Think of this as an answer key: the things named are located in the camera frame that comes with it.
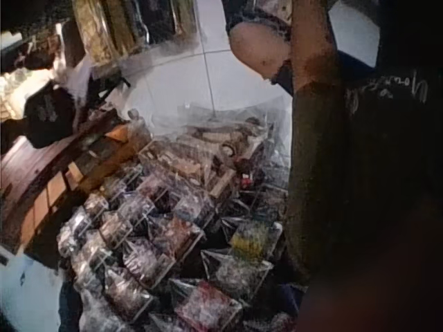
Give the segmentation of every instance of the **white floor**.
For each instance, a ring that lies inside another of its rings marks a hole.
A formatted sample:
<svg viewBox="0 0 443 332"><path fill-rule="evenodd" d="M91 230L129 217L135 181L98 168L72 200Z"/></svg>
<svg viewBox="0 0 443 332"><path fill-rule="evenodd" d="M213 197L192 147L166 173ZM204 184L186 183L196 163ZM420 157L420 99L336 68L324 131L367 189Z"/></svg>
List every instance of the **white floor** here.
<svg viewBox="0 0 443 332"><path fill-rule="evenodd" d="M121 87L112 95L123 116L137 108L154 125L156 119L177 116L186 104L224 111L282 98L290 119L291 98L240 64L229 50L221 6L221 0L197 0L199 33L191 43L160 46L123 64L132 88ZM341 2L330 15L338 47L374 66L378 28ZM285 136L289 151L290 128ZM53 271L24 255L11 257L8 266L0 266L0 308L19 332L57 331L60 286Z"/></svg>

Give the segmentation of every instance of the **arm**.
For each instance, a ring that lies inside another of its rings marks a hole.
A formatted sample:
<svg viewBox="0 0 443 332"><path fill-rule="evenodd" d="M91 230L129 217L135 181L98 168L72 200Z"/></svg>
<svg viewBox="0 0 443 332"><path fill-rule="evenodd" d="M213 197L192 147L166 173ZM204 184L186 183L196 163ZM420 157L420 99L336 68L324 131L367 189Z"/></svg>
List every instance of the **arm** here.
<svg viewBox="0 0 443 332"><path fill-rule="evenodd" d="M292 168L286 237L305 278L319 269L342 212L345 107L321 0L294 0Z"/></svg>

